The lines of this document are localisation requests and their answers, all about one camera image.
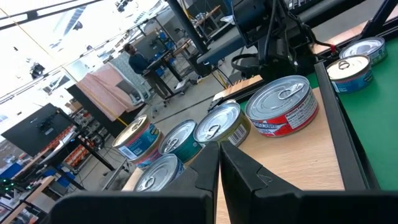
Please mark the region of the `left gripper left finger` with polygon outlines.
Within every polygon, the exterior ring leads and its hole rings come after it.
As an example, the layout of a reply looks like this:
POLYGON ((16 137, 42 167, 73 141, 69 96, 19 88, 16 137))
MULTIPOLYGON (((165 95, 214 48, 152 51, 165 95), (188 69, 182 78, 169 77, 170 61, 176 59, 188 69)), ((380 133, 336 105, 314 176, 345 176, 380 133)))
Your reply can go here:
POLYGON ((159 192, 81 191, 58 201, 49 213, 49 222, 214 223, 219 161, 219 145, 211 142, 159 192))

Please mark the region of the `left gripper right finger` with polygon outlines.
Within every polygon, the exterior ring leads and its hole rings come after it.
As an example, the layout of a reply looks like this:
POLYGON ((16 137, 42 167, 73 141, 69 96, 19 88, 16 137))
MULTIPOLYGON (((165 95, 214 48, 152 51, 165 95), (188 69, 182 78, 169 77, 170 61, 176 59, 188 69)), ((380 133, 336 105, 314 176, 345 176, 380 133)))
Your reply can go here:
POLYGON ((397 223, 397 192, 300 190, 226 141, 220 166, 231 223, 397 223))

